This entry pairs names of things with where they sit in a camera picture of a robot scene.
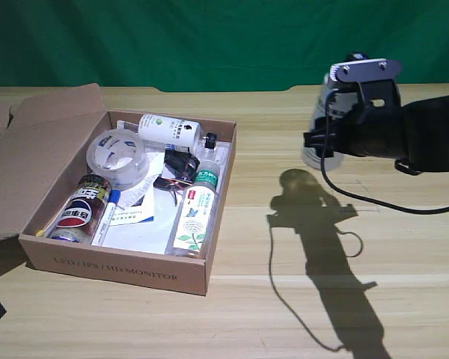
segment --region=white marker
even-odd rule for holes
[[[106,205],[102,220],[100,221],[100,224],[98,224],[98,228],[95,232],[93,240],[91,241],[91,245],[102,245],[103,240],[105,239],[105,234],[106,232],[108,232],[108,228],[110,227],[114,209],[117,206],[118,200],[120,200],[120,193],[120,191],[112,189],[110,193],[110,199],[108,201],[108,204]]]

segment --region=wood grain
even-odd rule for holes
[[[0,88],[0,100],[16,106],[48,90]],[[407,103],[449,94],[449,85],[400,90]],[[108,108],[238,123],[209,294],[35,271],[8,241],[9,250],[0,246],[0,359],[449,359],[449,213],[406,215],[335,195],[300,159],[318,91],[104,88]],[[283,174],[308,185],[286,194]],[[330,177],[403,206],[449,204],[449,174],[408,177],[390,161],[347,157]],[[320,197],[331,205],[323,209]],[[352,257],[359,239],[364,250]]]

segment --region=black bottle cap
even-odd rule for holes
[[[208,132],[204,142],[204,148],[214,150],[216,147],[216,133]]]

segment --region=open cardboard box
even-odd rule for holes
[[[0,114],[5,113],[0,107]],[[118,120],[138,123],[144,112],[106,110],[96,84],[25,99],[6,130],[0,123],[0,238],[19,235],[32,265],[43,271],[206,295],[236,148],[236,123],[199,122],[230,143],[213,235],[204,259],[58,241],[35,234],[89,173],[86,150]]]

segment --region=paper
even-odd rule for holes
[[[127,210],[116,208],[110,226],[152,221],[154,215],[154,207],[152,206],[155,203],[154,197],[152,186],[148,189],[145,196],[140,198],[138,202]]]
[[[165,162],[165,151],[158,149],[145,149],[147,151],[148,163],[150,167],[146,177],[135,187],[127,189],[121,192],[120,200],[117,204],[115,211],[127,211],[131,206],[136,204],[141,198],[143,198],[150,189],[153,189],[153,183],[156,178],[163,172]],[[153,208],[153,198],[151,202],[144,202],[144,205]]]
[[[164,254],[178,207],[172,194],[152,188],[155,197],[153,221],[111,226],[103,247]]]

